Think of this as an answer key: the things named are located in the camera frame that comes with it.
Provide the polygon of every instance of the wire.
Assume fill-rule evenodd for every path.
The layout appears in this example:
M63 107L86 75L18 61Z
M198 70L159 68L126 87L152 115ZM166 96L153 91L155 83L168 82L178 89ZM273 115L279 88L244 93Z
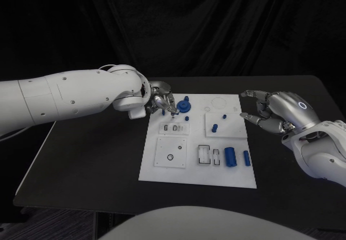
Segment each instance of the wire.
M103 67L100 67L99 69L103 69L104 67L110 67L110 66L117 66L116 64L109 64L109 65L104 65Z
M5 137L3 139L0 139L0 142L13 138L15 136L18 136L21 133L24 133L31 127L24 128L21 131L18 131L16 133L13 133L11 136Z

